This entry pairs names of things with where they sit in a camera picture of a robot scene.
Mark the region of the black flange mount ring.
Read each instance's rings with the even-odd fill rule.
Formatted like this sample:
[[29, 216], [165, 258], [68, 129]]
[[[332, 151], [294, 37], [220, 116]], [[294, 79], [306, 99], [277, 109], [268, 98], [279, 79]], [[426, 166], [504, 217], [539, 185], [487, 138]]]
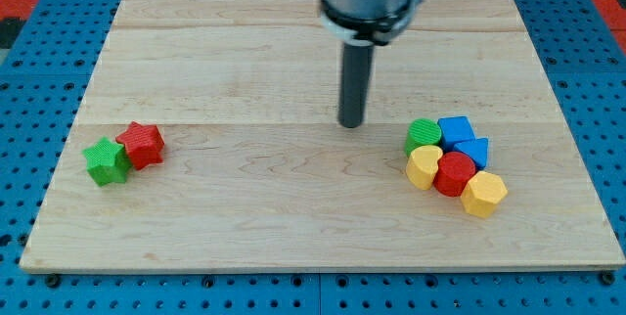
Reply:
[[351, 46], [386, 46], [412, 23], [419, 6], [425, 0], [407, 0], [395, 12], [377, 19], [349, 17], [320, 0], [322, 26], [343, 43]]

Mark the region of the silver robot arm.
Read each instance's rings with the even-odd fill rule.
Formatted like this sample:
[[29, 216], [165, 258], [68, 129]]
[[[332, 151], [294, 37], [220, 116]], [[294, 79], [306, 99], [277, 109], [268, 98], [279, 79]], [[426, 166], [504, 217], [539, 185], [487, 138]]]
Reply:
[[338, 123], [360, 126], [365, 118], [375, 49], [402, 34], [424, 0], [319, 0], [322, 26], [342, 43]]

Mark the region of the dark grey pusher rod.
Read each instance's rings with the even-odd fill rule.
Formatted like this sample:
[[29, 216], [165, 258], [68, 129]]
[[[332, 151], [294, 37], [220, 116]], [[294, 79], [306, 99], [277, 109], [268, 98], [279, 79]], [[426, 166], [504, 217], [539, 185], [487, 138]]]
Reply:
[[343, 127], [356, 128], [363, 123], [374, 51], [374, 46], [343, 44], [337, 114]]

